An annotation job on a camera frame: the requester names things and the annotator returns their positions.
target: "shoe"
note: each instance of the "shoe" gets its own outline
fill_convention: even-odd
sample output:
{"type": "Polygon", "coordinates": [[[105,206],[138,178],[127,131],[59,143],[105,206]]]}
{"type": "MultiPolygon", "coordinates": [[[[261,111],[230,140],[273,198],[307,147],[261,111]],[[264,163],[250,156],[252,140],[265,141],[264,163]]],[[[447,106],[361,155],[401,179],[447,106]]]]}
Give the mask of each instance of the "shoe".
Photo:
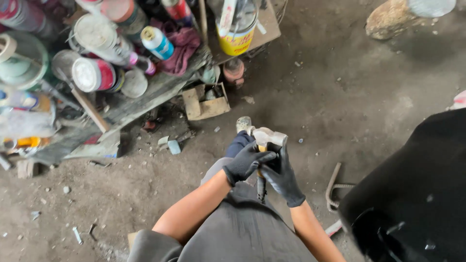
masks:
{"type": "Polygon", "coordinates": [[[250,117],[240,117],[236,120],[236,133],[239,133],[243,130],[247,130],[248,127],[252,126],[253,122],[250,117]]]}

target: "hand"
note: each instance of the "hand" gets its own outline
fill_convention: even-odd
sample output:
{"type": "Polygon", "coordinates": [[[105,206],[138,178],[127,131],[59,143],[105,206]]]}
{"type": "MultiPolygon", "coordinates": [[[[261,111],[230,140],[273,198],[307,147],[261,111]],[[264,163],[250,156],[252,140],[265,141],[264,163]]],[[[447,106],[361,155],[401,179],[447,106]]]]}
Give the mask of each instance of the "hand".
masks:
{"type": "Polygon", "coordinates": [[[275,191],[287,201],[288,207],[298,207],[306,200],[296,182],[286,145],[280,149],[275,160],[262,165],[259,170],[275,191]]]}
{"type": "Polygon", "coordinates": [[[277,153],[272,151],[259,152],[256,142],[248,144],[233,159],[233,161],[223,166],[226,177],[232,187],[238,181],[245,181],[259,165],[273,160],[277,153]]]}

